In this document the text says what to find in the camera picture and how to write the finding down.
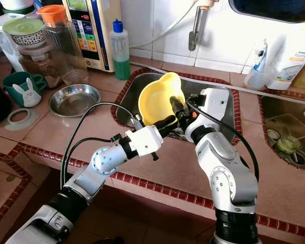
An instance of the metal faucet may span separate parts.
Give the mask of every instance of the metal faucet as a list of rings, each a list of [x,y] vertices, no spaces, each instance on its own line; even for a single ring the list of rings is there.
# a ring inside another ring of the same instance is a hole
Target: metal faucet
[[[198,2],[197,10],[195,12],[193,31],[189,33],[189,50],[194,51],[197,46],[198,33],[201,26],[201,16],[204,11],[208,12],[211,7],[219,0],[201,0]]]

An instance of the rabbit figurine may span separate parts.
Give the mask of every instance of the rabbit figurine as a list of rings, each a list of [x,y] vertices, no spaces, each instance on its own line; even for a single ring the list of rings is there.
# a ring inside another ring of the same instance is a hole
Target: rabbit figurine
[[[26,83],[28,86],[28,90],[23,90],[19,85],[13,84],[12,87],[20,94],[22,94],[22,98],[24,100],[24,107],[30,108],[37,105],[41,96],[33,89],[33,84],[31,79],[26,78]]]

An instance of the countertop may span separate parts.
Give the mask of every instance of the countertop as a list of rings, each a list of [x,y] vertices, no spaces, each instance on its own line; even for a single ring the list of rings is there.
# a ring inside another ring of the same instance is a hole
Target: countertop
[[[241,85],[245,75],[227,73],[164,63],[156,60],[133,58],[156,68],[223,79],[233,85]],[[141,69],[131,66],[132,72]],[[9,65],[0,66],[0,83],[10,73]],[[125,81],[119,81],[114,74],[90,70],[91,85],[98,88],[102,101],[114,102]],[[58,88],[44,90],[42,101],[34,110],[39,118],[30,127],[21,131],[7,131],[0,124],[0,144],[11,148],[14,143],[25,143],[48,151],[63,154],[67,142],[78,123],[78,118],[61,118],[49,112],[48,100]],[[305,227],[305,170],[297,169],[281,160],[267,145],[263,132],[263,119],[259,99],[256,95],[239,92],[243,135],[253,148],[259,162],[260,182],[257,198],[257,213],[277,220]],[[74,141],[84,137],[110,138],[117,133],[124,135],[124,128],[114,121],[109,106],[98,107],[83,122]],[[92,153],[106,145],[101,142],[85,142],[74,152],[73,158],[90,161]],[[239,153],[251,161],[241,142],[235,146]],[[171,138],[165,138],[157,152],[159,160],[151,156],[134,158],[121,165],[119,171],[157,182],[164,186],[182,190],[211,199],[207,177],[199,168],[194,145]]]

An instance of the green bottle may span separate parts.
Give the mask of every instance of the green bottle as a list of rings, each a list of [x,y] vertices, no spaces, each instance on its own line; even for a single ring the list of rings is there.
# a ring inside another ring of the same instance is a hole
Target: green bottle
[[[113,31],[110,33],[110,40],[115,75],[119,80],[127,80],[131,75],[128,32],[123,29],[123,24],[118,19],[113,22]]]

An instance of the metal bowl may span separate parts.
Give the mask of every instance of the metal bowl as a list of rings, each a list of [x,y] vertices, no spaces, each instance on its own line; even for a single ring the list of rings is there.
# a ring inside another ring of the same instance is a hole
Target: metal bowl
[[[87,84],[73,84],[58,90],[50,98],[52,113],[61,117],[80,117],[94,103],[101,101],[100,92]]]

